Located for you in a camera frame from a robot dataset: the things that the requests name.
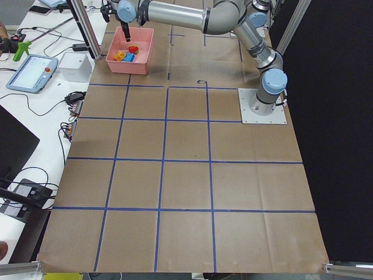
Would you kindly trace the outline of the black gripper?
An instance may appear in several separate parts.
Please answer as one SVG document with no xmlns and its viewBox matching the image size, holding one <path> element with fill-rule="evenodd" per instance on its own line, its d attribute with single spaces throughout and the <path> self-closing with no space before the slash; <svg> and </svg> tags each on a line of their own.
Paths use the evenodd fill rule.
<svg viewBox="0 0 373 280">
<path fill-rule="evenodd" d="M 117 15 L 118 5 L 120 0 L 107 0 L 106 3 L 104 1 L 101 2 L 100 12 L 103 16 L 103 19 L 106 23 L 110 22 L 110 15 L 114 15 L 115 19 L 122 24 L 122 31 L 125 36 L 126 42 L 131 41 L 131 33 L 129 25 L 123 22 L 119 16 Z"/>
</svg>

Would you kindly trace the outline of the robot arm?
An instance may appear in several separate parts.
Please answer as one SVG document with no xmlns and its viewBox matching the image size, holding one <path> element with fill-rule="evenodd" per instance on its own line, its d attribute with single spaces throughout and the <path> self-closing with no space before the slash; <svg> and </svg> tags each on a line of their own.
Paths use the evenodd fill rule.
<svg viewBox="0 0 373 280">
<path fill-rule="evenodd" d="M 159 1 L 103 1 L 100 12 L 106 22 L 114 15 L 127 41 L 129 23 L 157 22 L 201 31 L 208 35 L 234 33 L 256 61 L 260 72 L 258 89 L 249 100 L 249 108 L 259 116 L 272 114 L 278 97 L 285 91 L 287 75 L 281 54 L 268 47 L 257 29 L 267 20 L 269 1 L 214 1 L 212 7 L 196 9 Z"/>
</svg>

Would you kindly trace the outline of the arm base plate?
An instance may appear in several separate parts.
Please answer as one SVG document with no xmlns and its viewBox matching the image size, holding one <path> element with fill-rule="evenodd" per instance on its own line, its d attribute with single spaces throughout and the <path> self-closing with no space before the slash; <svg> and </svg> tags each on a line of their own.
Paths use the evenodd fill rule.
<svg viewBox="0 0 373 280">
<path fill-rule="evenodd" d="M 277 98 L 273 104 L 264 104 L 256 96 L 257 89 L 238 88 L 241 121 L 243 124 L 260 125 L 286 125 L 284 107 L 276 106 Z"/>
</svg>

